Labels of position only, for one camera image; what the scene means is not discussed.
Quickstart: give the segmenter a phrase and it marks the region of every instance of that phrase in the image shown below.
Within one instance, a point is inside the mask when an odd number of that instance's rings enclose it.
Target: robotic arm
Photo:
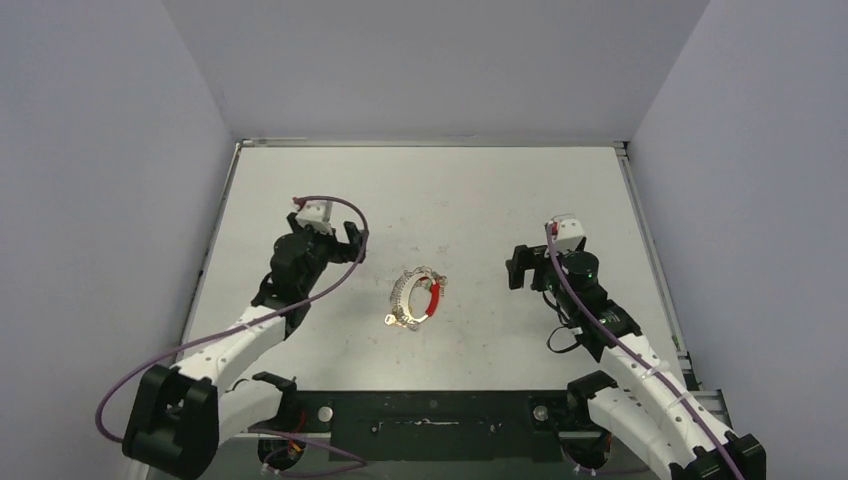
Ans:
[[[554,294],[576,340],[601,366],[568,385],[569,414],[618,436],[661,479],[764,479],[759,442],[737,437],[667,375],[639,324],[609,298],[580,222],[555,218],[547,233],[547,245],[515,247],[506,266],[512,290],[534,271],[531,288]]]
[[[292,408],[288,399],[294,401],[294,381],[266,372],[229,393],[219,387],[231,385],[300,326],[310,308],[309,293],[329,263],[364,260],[367,231],[345,222],[349,243],[340,243],[329,223],[331,206],[329,201],[301,202],[289,214],[292,233],[274,244],[271,272],[241,318],[219,334],[220,340],[172,367],[154,365],[144,373],[122,442],[126,456],[178,478],[195,479],[219,444]],[[296,304],[300,306],[274,315]]]

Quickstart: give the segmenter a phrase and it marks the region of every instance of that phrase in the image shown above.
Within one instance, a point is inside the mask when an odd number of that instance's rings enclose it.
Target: white wall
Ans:
[[[163,0],[240,137],[623,140],[708,0]]]
[[[158,1],[2,2],[0,65],[0,476],[124,478],[94,408],[178,341],[231,137]]]
[[[772,480],[848,478],[846,24],[713,0],[630,146],[696,371]]]

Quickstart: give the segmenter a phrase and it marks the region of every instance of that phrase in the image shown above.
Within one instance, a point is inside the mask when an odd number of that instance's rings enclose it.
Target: white table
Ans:
[[[601,261],[599,278],[682,379],[623,173],[613,148],[244,148],[234,171],[185,338],[238,318],[289,232],[292,196],[335,195],[367,215],[368,257],[337,292],[245,377],[297,376],[302,390],[560,389],[598,369],[583,349],[556,355],[558,325],[540,294],[510,291],[504,261],[544,243],[543,223],[574,213]],[[357,220],[341,205],[333,224]],[[420,331],[383,323],[404,269],[448,277],[436,315]],[[347,265],[331,265],[317,292]],[[560,332],[558,344],[571,338]]]

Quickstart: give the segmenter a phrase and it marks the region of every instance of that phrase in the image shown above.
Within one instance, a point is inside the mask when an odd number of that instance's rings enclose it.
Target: screw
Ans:
[[[329,422],[333,418],[333,409],[330,407],[321,407],[318,409],[318,420],[324,423]]]
[[[544,422],[548,419],[548,407],[544,405],[539,405],[538,407],[533,409],[533,418],[540,422]]]

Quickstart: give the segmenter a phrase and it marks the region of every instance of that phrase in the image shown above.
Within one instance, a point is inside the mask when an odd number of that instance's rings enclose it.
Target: black cable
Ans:
[[[551,334],[548,335],[548,341],[545,342],[545,345],[547,345],[548,350],[550,350],[553,353],[559,354],[559,353],[568,353],[568,352],[571,352],[571,351],[577,349],[580,346],[580,343],[576,342],[576,341],[574,342],[573,345],[565,347],[562,350],[555,350],[554,347],[551,346],[551,340],[553,340],[554,334],[556,334],[556,332],[558,332],[559,330],[562,330],[563,328],[570,328],[570,325],[568,325],[568,317],[565,315],[565,312],[562,311],[562,309],[559,307],[559,305],[555,304],[552,300],[550,300],[548,298],[548,296],[545,295],[545,292],[542,292],[542,299],[545,301],[545,305],[551,307],[551,309],[553,311],[557,312],[557,318],[559,319],[559,323],[560,323],[560,326],[555,328],[554,331],[552,331]]]

